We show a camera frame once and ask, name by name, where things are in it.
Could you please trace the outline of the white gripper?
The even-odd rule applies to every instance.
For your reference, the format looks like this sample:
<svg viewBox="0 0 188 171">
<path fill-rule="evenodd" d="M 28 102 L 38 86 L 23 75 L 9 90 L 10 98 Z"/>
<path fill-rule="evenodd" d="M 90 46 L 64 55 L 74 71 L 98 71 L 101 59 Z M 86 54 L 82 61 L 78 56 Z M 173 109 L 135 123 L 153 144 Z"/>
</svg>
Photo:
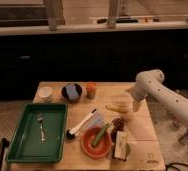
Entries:
<svg viewBox="0 0 188 171">
<path fill-rule="evenodd" d="M 132 97 L 133 111 L 138 112 L 142 101 L 147 97 L 147 92 L 138 84 L 133 85 L 131 88 L 127 89 L 126 92 Z"/>
</svg>

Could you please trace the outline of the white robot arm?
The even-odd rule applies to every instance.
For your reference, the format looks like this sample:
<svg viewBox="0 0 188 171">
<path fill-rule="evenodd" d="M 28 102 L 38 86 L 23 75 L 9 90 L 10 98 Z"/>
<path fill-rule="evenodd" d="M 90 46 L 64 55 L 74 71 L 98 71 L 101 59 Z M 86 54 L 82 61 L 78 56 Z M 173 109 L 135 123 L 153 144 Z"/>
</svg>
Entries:
<svg viewBox="0 0 188 171">
<path fill-rule="evenodd" d="M 160 69 L 139 72 L 129 89 L 131 97 L 140 102 L 150 94 L 188 127 L 188 99 L 165 87 L 163 81 L 164 73 Z"/>
</svg>

